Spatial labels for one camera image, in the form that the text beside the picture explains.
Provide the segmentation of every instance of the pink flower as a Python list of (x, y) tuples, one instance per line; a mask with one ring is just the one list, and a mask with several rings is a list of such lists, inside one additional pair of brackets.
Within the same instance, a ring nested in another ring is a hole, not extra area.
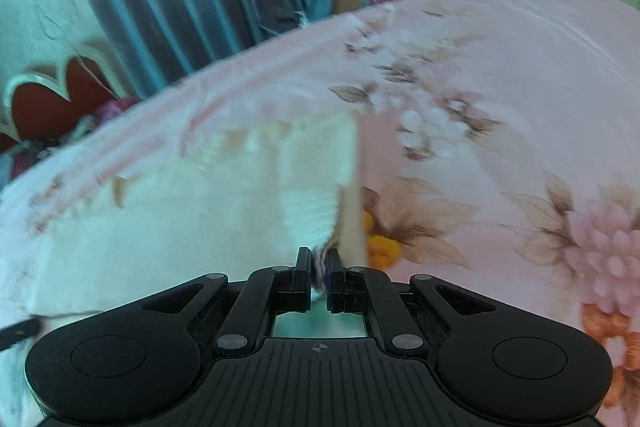
[(620, 205), (592, 201), (589, 214), (568, 212), (577, 246), (564, 257), (582, 275), (582, 297), (602, 311), (633, 316), (640, 303), (640, 230)]
[(480, 100), (482, 100), (482, 96), (473, 91), (446, 89), (438, 97), (437, 103), (440, 107), (453, 111), (465, 118), (483, 120), (484, 118), (489, 118), (489, 115), (482, 109), (474, 107), (474, 104), (480, 102)]

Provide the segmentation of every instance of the metal screw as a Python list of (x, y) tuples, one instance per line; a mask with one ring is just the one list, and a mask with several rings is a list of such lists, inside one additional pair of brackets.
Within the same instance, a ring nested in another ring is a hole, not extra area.
[(422, 346), (423, 341), (417, 335), (405, 333), (403, 335), (394, 336), (391, 343), (398, 349), (418, 349), (418, 347)]
[(240, 349), (249, 343), (246, 336), (237, 333), (227, 333), (218, 337), (216, 344), (222, 349)]

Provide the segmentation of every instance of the yellow flower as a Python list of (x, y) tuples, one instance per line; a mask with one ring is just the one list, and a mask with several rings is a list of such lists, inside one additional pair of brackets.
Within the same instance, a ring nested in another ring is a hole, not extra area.
[(362, 223), (364, 226), (364, 233), (370, 233), (373, 227), (376, 225), (373, 216), (366, 210), (362, 211)]
[(377, 270), (386, 270), (402, 257), (402, 245), (383, 235), (371, 235), (367, 238), (369, 266)]

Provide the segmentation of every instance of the bedsheet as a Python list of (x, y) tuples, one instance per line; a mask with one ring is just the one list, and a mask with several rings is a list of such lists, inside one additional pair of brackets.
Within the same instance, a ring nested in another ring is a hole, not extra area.
[(403, 0), (206, 68), (0, 196), (0, 322), (27, 313), (47, 221), (210, 134), (356, 108), (371, 266), (433, 273), (585, 330), (640, 397), (640, 13), (615, 0)]

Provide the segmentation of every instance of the white flower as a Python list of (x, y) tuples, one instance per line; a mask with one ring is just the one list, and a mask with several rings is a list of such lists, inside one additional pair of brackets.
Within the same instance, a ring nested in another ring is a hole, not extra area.
[(441, 107), (429, 107), (423, 113), (404, 111), (400, 123), (402, 145), (416, 152), (427, 150), (440, 158), (455, 155), (456, 142), (464, 139), (470, 130), (466, 123), (452, 121)]

